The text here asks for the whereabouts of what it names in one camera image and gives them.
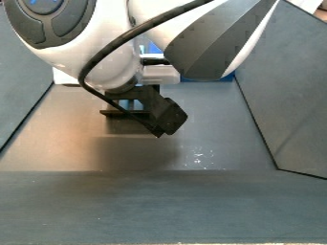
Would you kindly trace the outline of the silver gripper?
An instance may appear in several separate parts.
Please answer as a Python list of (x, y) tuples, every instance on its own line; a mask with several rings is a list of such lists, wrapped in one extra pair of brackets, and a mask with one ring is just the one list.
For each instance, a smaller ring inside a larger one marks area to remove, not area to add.
[(143, 54), (141, 62), (143, 65), (141, 84), (165, 85), (181, 82), (181, 74), (163, 54)]

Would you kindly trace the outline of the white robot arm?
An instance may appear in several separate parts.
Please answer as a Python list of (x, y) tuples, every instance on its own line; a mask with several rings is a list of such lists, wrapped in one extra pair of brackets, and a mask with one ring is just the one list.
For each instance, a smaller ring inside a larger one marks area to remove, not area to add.
[(273, 13), (287, 1), (309, 13), (327, 0), (3, 0), (18, 38), (55, 69), (121, 90), (145, 77), (139, 39), (163, 51), (185, 78), (223, 78), (247, 59)]

